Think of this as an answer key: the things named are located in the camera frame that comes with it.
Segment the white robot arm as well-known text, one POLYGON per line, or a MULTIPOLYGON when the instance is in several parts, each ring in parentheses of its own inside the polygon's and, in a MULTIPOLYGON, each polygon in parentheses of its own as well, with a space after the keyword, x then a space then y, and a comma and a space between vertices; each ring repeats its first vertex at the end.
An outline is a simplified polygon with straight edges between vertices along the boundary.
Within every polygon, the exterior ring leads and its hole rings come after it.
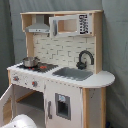
POLYGON ((27 115, 20 114, 11 122, 0 128, 38 128, 36 123, 27 115))

